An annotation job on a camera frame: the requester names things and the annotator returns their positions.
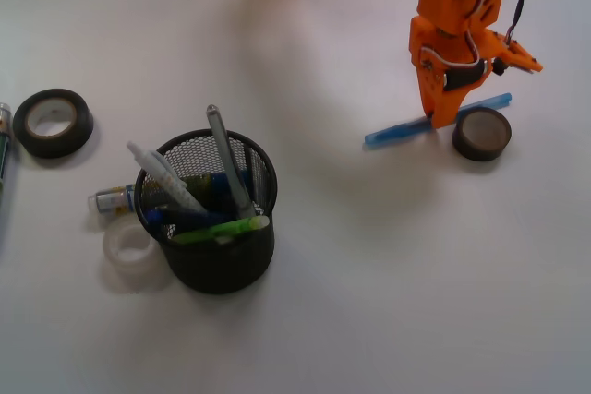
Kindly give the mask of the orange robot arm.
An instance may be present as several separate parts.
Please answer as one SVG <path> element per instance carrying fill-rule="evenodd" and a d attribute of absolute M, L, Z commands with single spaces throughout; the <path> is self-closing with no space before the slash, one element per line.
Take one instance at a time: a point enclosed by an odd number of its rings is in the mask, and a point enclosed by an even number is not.
<path fill-rule="evenodd" d="M 492 73 L 543 66 L 514 38 L 490 29 L 502 0 L 418 0 L 409 34 L 424 113 L 435 128 L 450 125 L 465 97 Z"/>

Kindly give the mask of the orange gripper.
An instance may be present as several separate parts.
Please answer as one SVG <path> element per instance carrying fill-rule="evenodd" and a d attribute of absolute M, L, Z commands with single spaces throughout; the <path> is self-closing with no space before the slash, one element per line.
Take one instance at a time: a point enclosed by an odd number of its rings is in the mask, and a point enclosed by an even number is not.
<path fill-rule="evenodd" d="M 433 128 L 452 124 L 466 95 L 490 74 L 503 74 L 509 67 L 527 73 L 543 70 L 516 40 L 507 42 L 488 30 L 451 35 L 420 16 L 411 20 L 409 51 Z"/>

